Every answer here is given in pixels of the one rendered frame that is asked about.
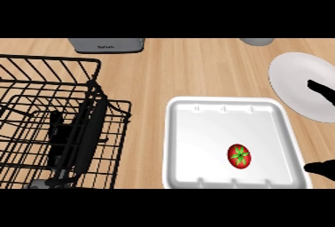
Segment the white round plate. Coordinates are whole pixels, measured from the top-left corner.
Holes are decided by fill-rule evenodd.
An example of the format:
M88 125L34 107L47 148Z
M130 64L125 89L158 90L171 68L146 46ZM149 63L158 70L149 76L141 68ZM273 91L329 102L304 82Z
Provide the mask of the white round plate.
M320 57L286 52L270 63L271 89L289 108L313 121L335 123L335 66ZM327 101L307 85L317 83L333 90Z

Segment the white foam tray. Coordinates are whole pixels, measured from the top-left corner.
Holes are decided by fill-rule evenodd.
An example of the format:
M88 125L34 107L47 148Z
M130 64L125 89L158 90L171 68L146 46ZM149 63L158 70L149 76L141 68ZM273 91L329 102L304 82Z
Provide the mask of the white foam tray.
M227 149L243 145L237 169ZM162 182L168 189L310 189L288 115L270 98L177 97L167 103Z

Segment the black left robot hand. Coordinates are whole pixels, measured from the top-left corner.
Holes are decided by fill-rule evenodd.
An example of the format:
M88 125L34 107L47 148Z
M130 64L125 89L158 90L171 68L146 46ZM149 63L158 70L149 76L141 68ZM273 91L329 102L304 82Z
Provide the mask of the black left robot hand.
M88 171L107 111L107 98L87 98L78 104L78 113L72 121L63 123L63 114L50 113L48 142L46 168L54 172L44 185L51 188L72 187L81 175Z

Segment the red tomato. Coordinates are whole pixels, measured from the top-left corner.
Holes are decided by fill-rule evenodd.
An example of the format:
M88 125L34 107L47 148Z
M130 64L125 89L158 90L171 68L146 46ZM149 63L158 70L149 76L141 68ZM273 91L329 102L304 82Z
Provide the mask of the red tomato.
M233 144L227 149L227 160L237 169L248 167L251 163L251 153L248 148L240 144Z

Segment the grey round object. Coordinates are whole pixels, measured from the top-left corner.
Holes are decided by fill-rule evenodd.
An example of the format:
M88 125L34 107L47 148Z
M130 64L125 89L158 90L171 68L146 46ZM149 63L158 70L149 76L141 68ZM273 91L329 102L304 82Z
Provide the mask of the grey round object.
M271 44L273 38L240 38L240 41L251 46L265 46Z

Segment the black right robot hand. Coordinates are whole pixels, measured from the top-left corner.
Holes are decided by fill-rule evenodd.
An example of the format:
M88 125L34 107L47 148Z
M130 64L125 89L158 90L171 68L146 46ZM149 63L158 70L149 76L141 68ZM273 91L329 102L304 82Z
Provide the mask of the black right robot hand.
M335 90L313 80L307 81L307 87L319 93L335 106ZM326 177L335 182L335 160L307 163L304 165L304 171Z

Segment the grey box appliance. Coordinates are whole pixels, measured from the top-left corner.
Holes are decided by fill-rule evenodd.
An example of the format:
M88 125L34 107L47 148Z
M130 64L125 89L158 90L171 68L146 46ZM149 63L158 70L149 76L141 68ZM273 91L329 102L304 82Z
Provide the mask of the grey box appliance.
M134 53L144 48L143 38L69 38L78 53Z

